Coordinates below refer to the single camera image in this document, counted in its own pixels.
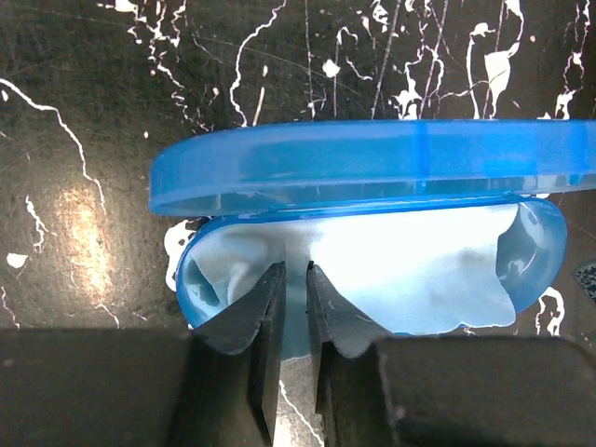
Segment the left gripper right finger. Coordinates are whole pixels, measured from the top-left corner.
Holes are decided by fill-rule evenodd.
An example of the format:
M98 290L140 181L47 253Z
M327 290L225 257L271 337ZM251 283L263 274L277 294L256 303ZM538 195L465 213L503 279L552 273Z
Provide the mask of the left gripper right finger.
M316 411L329 446L591 446L595 359L568 340L392 334L310 264Z

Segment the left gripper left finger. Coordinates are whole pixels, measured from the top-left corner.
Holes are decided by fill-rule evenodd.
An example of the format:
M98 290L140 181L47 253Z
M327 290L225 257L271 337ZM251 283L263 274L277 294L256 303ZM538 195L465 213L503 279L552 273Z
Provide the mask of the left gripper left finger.
M4 330L5 446L269 446L286 266L195 330Z

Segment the light blue cleaning cloth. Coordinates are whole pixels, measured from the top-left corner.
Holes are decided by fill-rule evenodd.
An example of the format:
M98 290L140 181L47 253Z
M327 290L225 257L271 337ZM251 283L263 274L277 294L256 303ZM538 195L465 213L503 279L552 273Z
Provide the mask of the light blue cleaning cloth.
M284 263L284 359L308 352L309 264L390 332L507 326L515 309L496 273L497 248L517 214L516 205L497 205L224 224L188 245L178 298L198 326L248 292L271 264Z

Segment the blue glasses case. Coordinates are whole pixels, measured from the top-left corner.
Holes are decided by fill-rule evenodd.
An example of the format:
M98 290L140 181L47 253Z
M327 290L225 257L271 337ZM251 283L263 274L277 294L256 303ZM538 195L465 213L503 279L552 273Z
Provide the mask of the blue glasses case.
M172 145L151 167L149 207L208 218L181 260L196 236L224 224L516 205L496 261L516 319L564 258L566 224L549 195L594 185L591 121L304 122Z

